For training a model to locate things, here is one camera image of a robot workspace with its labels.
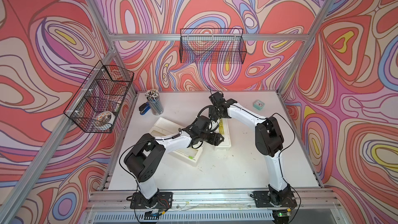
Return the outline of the cream plastic wrap dispenser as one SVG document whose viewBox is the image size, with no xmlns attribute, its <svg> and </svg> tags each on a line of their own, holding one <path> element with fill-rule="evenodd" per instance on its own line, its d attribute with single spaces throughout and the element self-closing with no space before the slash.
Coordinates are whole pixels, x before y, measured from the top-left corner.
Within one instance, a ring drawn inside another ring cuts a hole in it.
<svg viewBox="0 0 398 224">
<path fill-rule="evenodd" d="M 150 129 L 149 134 L 155 137 L 161 145 L 164 145 L 165 153 L 193 167 L 197 166 L 203 148 L 188 147 L 191 144 L 191 139 L 189 134 L 183 132 L 181 125 L 160 117 Z"/>
</svg>

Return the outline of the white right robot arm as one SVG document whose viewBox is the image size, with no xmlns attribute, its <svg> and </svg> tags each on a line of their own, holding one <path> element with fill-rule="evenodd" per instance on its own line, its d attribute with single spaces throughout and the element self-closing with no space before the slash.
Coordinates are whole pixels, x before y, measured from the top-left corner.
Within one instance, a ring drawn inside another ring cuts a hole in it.
<svg viewBox="0 0 398 224">
<path fill-rule="evenodd" d="M 223 93 L 217 91 L 209 96 L 213 105 L 210 116 L 232 118 L 240 121 L 255 131 L 255 147 L 264 155 L 269 175 L 269 201 L 279 207 L 292 193 L 291 186 L 284 178 L 282 159 L 284 137 L 278 120 L 273 117 L 263 117 L 244 108 L 234 99 L 224 99 Z"/>
</svg>

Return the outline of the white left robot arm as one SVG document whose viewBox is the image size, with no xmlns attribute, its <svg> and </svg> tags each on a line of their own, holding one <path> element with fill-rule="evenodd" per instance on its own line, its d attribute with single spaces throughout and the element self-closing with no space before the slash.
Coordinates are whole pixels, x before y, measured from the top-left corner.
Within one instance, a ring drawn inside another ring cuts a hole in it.
<svg viewBox="0 0 398 224">
<path fill-rule="evenodd" d="M 159 192 L 152 177 L 165 154 L 203 143 L 218 146 L 224 141 L 222 134 L 210 129 L 211 124 L 209 118 L 200 116 L 174 134 L 156 137 L 146 133 L 121 155 L 123 168 L 134 177 L 144 199 L 151 200 Z"/>
</svg>

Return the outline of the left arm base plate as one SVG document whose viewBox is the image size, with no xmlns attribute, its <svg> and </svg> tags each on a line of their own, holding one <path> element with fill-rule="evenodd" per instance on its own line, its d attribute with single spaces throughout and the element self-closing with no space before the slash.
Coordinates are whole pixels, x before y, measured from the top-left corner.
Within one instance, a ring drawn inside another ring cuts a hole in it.
<svg viewBox="0 0 398 224">
<path fill-rule="evenodd" d="M 130 209 L 163 209 L 167 210 L 172 207 L 173 193 L 161 191 L 156 193 L 152 198 L 146 199 L 140 192 L 126 198 L 130 202 Z"/>
</svg>

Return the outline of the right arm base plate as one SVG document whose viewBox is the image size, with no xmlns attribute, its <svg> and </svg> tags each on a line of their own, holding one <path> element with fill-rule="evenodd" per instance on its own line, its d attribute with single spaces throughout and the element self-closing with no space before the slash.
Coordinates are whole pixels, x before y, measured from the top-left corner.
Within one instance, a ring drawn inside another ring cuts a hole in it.
<svg viewBox="0 0 398 224">
<path fill-rule="evenodd" d="M 297 207 L 297 201 L 291 190 L 287 191 L 253 191 L 249 195 L 255 201 L 257 208 L 285 208 L 294 209 Z"/>
</svg>

